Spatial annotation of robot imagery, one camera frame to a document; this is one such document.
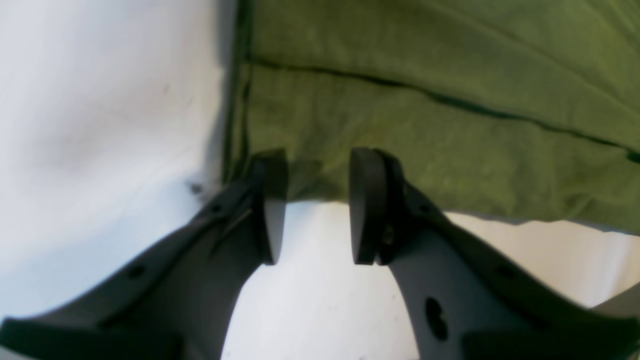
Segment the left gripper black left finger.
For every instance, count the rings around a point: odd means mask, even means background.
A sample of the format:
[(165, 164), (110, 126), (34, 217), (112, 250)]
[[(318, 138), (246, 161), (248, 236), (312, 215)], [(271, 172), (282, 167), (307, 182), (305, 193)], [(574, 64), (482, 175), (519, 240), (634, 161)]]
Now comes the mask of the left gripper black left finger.
[(106, 280), (34, 317), (8, 317), (1, 347), (32, 360), (219, 360), (254, 271), (281, 255), (288, 162), (256, 153), (240, 180)]

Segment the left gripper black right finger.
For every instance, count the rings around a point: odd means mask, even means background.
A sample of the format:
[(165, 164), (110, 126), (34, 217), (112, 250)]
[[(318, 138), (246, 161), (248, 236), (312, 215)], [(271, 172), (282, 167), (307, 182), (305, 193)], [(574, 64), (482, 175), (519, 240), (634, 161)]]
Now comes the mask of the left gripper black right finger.
[(452, 222), (379, 149), (349, 158), (353, 261), (391, 271), (421, 360), (637, 360), (639, 287), (594, 308)]

